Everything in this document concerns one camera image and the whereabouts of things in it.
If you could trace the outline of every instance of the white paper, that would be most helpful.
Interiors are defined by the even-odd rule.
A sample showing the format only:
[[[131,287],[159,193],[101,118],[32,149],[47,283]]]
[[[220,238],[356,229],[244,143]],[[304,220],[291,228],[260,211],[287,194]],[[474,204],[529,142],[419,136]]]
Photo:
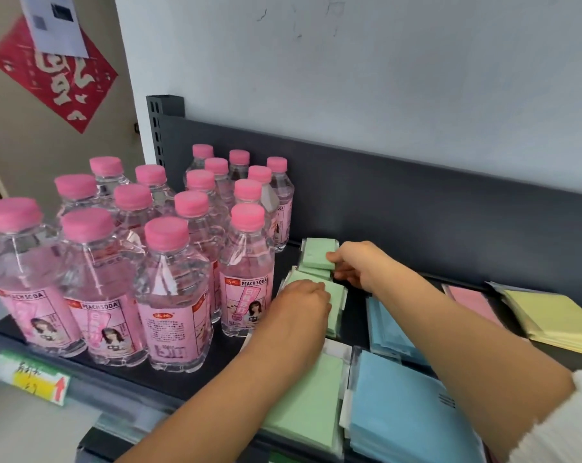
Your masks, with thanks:
[[[88,59],[73,0],[21,0],[36,50]]]

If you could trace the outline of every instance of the hand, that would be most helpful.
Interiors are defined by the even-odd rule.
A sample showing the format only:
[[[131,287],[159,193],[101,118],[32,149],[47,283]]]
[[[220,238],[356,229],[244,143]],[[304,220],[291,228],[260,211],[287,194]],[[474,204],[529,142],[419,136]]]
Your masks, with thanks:
[[[324,283],[295,281],[273,300],[245,352],[269,362],[291,386],[317,361],[332,308]]]
[[[352,286],[374,292],[375,277],[384,265],[392,261],[372,242],[345,242],[335,252],[328,252],[327,259],[336,264],[334,278],[349,281]]]

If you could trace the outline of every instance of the white wall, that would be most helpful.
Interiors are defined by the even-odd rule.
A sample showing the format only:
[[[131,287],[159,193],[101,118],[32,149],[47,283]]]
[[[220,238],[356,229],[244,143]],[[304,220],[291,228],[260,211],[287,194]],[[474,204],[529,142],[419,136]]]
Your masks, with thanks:
[[[190,118],[582,193],[582,0],[117,0]]]

